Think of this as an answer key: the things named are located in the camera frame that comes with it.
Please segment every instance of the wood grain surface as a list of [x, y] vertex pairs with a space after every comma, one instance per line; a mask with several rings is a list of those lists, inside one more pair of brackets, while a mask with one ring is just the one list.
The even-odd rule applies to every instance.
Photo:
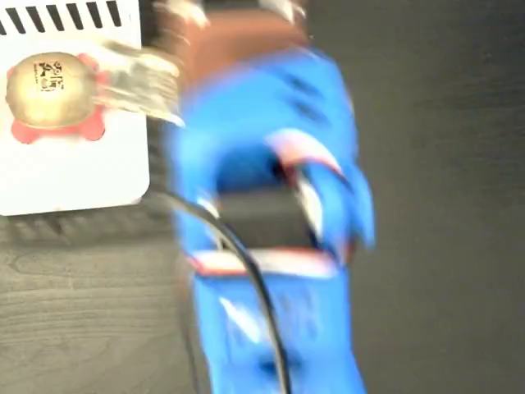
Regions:
[[[376, 197], [352, 300], [369, 392], [524, 392], [523, 2], [311, 1], [310, 15], [351, 87]], [[0, 393], [196, 392], [169, 239], [54, 250], [5, 232]]]

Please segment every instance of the gray table surface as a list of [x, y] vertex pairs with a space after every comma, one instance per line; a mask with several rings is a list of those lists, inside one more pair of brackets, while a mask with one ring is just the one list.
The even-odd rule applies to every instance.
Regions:
[[[525, 8], [331, 0], [311, 15], [352, 89], [376, 196], [377, 250], [352, 294], [369, 391], [525, 391]], [[2, 394], [194, 392], [169, 237], [39, 250], [0, 223]]]

